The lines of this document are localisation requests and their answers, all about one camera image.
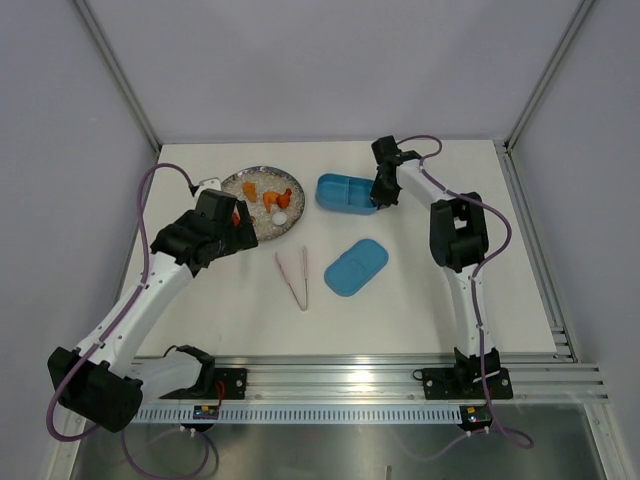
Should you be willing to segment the blue lunch box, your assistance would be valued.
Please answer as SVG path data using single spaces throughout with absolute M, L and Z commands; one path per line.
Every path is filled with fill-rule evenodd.
M 316 202 L 328 211 L 371 215 L 377 212 L 370 199 L 373 184 L 367 178 L 325 173 L 317 180 Z

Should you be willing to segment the orange chicken wing piece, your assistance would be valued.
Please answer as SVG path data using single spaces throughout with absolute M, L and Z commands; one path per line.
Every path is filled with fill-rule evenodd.
M 263 203 L 267 212 L 271 211 L 271 207 L 277 204 L 276 199 L 280 194 L 276 191 L 266 191 L 263 194 Z

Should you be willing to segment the pink metal tongs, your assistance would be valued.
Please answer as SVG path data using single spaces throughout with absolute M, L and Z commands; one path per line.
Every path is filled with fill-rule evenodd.
M 300 248 L 299 260 L 300 265 L 298 268 L 298 276 L 296 277 L 298 283 L 294 284 L 293 277 L 290 275 L 281 255 L 279 253 L 274 254 L 276 268 L 298 309 L 301 312 L 307 312 L 309 309 L 309 251 L 306 246 Z

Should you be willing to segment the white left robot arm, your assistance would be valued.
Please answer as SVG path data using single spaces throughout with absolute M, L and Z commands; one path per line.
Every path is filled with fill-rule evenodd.
M 75 348 L 56 348 L 47 360 L 54 396 L 46 414 L 49 433 L 63 436 L 53 413 L 62 406 L 109 432 L 123 430 L 140 406 L 165 396 L 221 396 L 212 355 L 189 345 L 140 365 L 141 344 L 174 298 L 198 273 L 223 257 L 258 245 L 245 201 L 216 189 L 192 190 L 194 208 L 144 240 L 137 283 Z

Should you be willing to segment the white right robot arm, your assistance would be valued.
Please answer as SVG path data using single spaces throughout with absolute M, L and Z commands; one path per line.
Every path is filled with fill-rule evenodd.
M 435 141 L 437 149 L 424 156 L 402 150 L 392 136 L 372 143 L 377 171 L 370 200 L 381 210 L 396 205 L 407 192 L 429 209 L 429 250 L 449 284 L 457 340 L 451 367 L 421 372 L 425 395 L 479 398 L 490 377 L 501 370 L 483 320 L 482 268 L 489 249 L 486 205 L 477 193 L 454 192 L 427 172 L 426 160 L 439 155 L 443 143 L 432 135 L 426 138 Z

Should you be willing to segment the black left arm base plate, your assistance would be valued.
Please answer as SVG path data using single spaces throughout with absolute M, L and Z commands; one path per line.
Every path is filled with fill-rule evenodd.
M 216 367 L 204 380 L 195 386 L 179 389 L 162 396 L 166 400 L 244 400 L 246 396 L 248 370 L 245 368 Z

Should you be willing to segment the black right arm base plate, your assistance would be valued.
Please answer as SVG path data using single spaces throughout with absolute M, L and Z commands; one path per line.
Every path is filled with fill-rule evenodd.
M 482 380 L 460 380 L 453 367 L 415 369 L 412 377 L 422 385 L 426 400 L 486 400 Z M 514 398 L 506 368 L 502 368 L 497 375 L 488 377 L 486 383 L 492 400 Z

